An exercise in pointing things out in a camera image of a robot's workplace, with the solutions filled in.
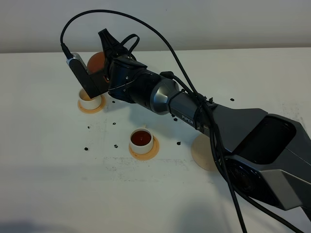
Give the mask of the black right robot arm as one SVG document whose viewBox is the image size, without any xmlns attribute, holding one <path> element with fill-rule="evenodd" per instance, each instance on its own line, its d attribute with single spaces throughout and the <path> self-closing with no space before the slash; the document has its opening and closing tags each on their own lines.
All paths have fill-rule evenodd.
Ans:
<svg viewBox="0 0 311 233">
<path fill-rule="evenodd" d="M 172 72 L 160 74 L 129 57 L 123 42 L 99 32 L 105 55 L 104 75 L 111 97 L 150 111 L 180 118 L 205 135 L 210 121 L 218 126 L 230 181 L 245 195 L 283 210 L 311 206 L 311 140 L 294 120 L 262 109 L 231 109 L 200 101 L 179 90 Z"/>
</svg>

